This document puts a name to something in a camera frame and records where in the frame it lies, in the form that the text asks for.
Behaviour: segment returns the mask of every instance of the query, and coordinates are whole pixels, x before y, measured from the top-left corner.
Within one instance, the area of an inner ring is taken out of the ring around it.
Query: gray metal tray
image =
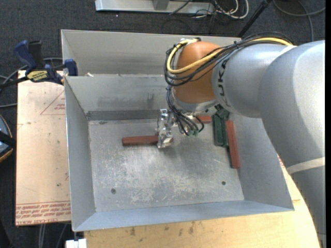
[[[65,80],[74,231],[293,209],[260,119],[232,116],[239,170],[213,145],[211,125],[198,137],[174,128],[174,144],[162,150],[122,146],[124,136],[154,134],[158,110],[167,108],[165,52],[184,37],[193,36],[62,31],[63,58],[95,76]]]

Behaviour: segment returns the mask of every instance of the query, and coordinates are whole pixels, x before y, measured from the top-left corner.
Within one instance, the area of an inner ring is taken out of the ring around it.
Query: black mat
[[[200,34],[235,37],[247,23],[262,0],[248,0],[250,13],[244,20],[219,18],[214,22],[195,20],[189,16],[161,13],[128,13],[95,11],[95,0],[0,0],[0,75],[9,75],[22,66],[13,54],[21,40],[42,40],[44,57],[61,57],[61,29],[108,30],[134,33]],[[283,9],[305,13],[298,2],[277,0]],[[303,0],[309,12],[325,6],[325,0]],[[312,17],[314,40],[325,39],[325,12]],[[306,17],[286,15],[270,4],[245,35],[278,31],[290,37],[296,45],[310,41],[310,27]],[[15,103],[17,87],[6,88],[0,94],[0,105]],[[0,108],[16,136],[16,107]],[[0,163],[0,220],[10,242],[15,247],[38,247],[39,226],[15,227],[15,160],[13,154]],[[44,247],[56,247],[63,224],[46,226]],[[63,238],[73,235],[70,227]]]

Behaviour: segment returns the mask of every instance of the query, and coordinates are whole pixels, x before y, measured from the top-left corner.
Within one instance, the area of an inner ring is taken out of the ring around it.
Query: cardboard sheet
[[[65,120],[62,85],[18,85],[16,226],[71,220]]]

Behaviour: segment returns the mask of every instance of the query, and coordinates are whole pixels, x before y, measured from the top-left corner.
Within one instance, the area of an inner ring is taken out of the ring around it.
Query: yellow cable
[[[203,58],[201,58],[200,60],[197,60],[183,68],[180,68],[180,69],[177,69],[177,70],[173,70],[171,68],[171,61],[175,55],[175,53],[181,49],[183,46],[187,45],[189,42],[197,42],[198,39],[186,39],[186,40],[182,40],[181,42],[179,42],[176,47],[171,51],[171,53],[169,54],[169,57],[168,57],[168,60],[167,60],[167,70],[172,73],[172,74],[178,74],[178,73],[182,73],[182,72],[185,72],[189,69],[191,69],[192,67],[194,66],[197,66],[197,65],[200,65],[210,59],[212,59],[215,55],[217,55],[221,49],[211,53],[210,55],[208,56],[205,56]],[[283,40],[283,39],[279,39],[279,38],[273,38],[273,37],[266,37],[266,38],[259,38],[259,39],[254,39],[252,41],[273,41],[273,42],[277,42],[277,43],[280,43],[280,44],[283,44],[283,45],[286,45],[286,46],[292,46],[291,43],[289,43],[288,41],[286,40]]]
[[[293,44],[289,43],[288,41],[286,40],[283,40],[283,39],[279,39],[279,38],[272,38],[272,37],[268,37],[268,38],[260,38],[260,39],[254,39],[252,41],[273,41],[273,42],[277,42],[277,43],[280,43],[280,44],[283,44],[283,45],[286,45],[286,46],[292,46]]]
[[[208,56],[206,56],[206,57],[203,57],[203,58],[201,58],[200,60],[197,60],[197,61],[195,61],[195,62],[193,62],[193,63],[191,63],[191,64],[189,64],[189,65],[187,65],[187,66],[185,66],[185,67],[183,67],[183,68],[180,68],[180,69],[177,69],[177,70],[173,70],[173,69],[171,68],[171,65],[170,65],[170,64],[171,64],[171,60],[172,60],[174,54],[175,54],[175,53],[176,53],[181,47],[185,46],[188,42],[197,42],[197,41],[198,41],[197,39],[183,40],[183,41],[181,41],[181,42],[179,42],[179,43],[177,44],[177,45],[179,45],[179,47],[176,46],[176,47],[171,51],[171,53],[169,54],[168,60],[167,60],[167,70],[168,70],[169,72],[171,72],[172,74],[178,74],[178,73],[185,72],[185,71],[191,69],[191,68],[194,67],[194,66],[200,65],[201,63],[204,63],[205,61],[210,60],[210,59],[213,58],[215,55],[217,55],[218,52],[221,50],[221,49],[220,49],[220,50],[218,50],[218,51],[215,51],[215,52],[211,53],[210,55],[208,55]]]

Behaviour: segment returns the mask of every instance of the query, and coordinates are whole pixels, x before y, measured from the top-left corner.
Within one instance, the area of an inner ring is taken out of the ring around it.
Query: blue clamp
[[[27,65],[25,71],[27,79],[35,83],[52,82],[63,84],[63,77],[56,72],[56,69],[52,68],[49,64],[44,64],[41,57],[41,41],[30,44],[27,40],[23,40],[15,46],[14,53],[22,63]],[[78,75],[77,66],[73,59],[65,60],[61,68],[67,68],[68,75]]]

